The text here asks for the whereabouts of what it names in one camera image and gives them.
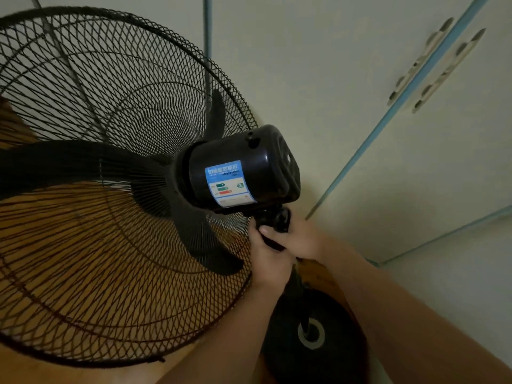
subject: fan motor housing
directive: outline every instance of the fan motor housing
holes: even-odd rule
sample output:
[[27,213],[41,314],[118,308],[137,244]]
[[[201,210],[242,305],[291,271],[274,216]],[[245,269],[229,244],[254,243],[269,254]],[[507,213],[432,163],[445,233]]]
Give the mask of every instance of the fan motor housing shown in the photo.
[[[221,170],[223,165],[229,170],[217,173],[214,167]],[[257,210],[295,201],[301,193],[295,158],[273,125],[195,143],[179,154],[172,169],[181,195],[191,205],[215,213],[252,215]],[[218,178],[214,179],[216,183],[209,180],[212,175]],[[224,185],[233,177],[242,178],[238,186],[243,189],[232,190],[230,185]],[[219,196],[218,189],[227,195]],[[231,191],[247,191],[251,203],[223,206],[223,201],[232,197]]]

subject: energy label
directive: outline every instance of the energy label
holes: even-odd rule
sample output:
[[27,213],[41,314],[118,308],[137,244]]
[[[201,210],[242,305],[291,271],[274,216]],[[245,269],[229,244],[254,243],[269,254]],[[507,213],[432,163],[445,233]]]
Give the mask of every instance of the energy label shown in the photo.
[[240,160],[205,168],[212,196],[222,207],[255,203],[247,188]]

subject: person's left arm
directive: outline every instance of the person's left arm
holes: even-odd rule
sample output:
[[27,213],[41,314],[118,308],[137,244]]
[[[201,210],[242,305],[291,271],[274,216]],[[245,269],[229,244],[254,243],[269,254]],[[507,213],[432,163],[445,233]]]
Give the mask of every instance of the person's left arm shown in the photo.
[[249,225],[253,282],[235,308],[158,384],[248,383],[256,366],[274,306],[288,279],[294,257],[277,252]]

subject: white ring on base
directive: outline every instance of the white ring on base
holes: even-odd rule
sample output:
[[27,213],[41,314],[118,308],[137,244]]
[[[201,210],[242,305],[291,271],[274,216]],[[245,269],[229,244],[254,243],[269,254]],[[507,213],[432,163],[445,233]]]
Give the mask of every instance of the white ring on base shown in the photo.
[[320,322],[318,322],[315,318],[309,319],[310,325],[315,325],[318,329],[318,339],[315,342],[310,342],[304,337],[304,331],[302,330],[302,325],[298,324],[298,339],[301,340],[302,344],[311,350],[318,349],[325,342],[325,330]]

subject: black metal fan cage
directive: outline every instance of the black metal fan cage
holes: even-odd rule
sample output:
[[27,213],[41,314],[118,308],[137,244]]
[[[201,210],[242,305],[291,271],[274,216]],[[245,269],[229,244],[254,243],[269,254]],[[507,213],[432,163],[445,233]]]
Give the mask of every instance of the black metal fan cage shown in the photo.
[[[256,127],[218,66],[160,25],[90,7],[0,19],[0,150],[86,140],[172,157],[201,139],[213,89],[226,106],[224,135]],[[0,341],[80,367],[156,361],[194,341],[250,279],[247,220],[207,219],[245,260],[240,272],[206,270],[128,183],[82,181],[0,201]]]

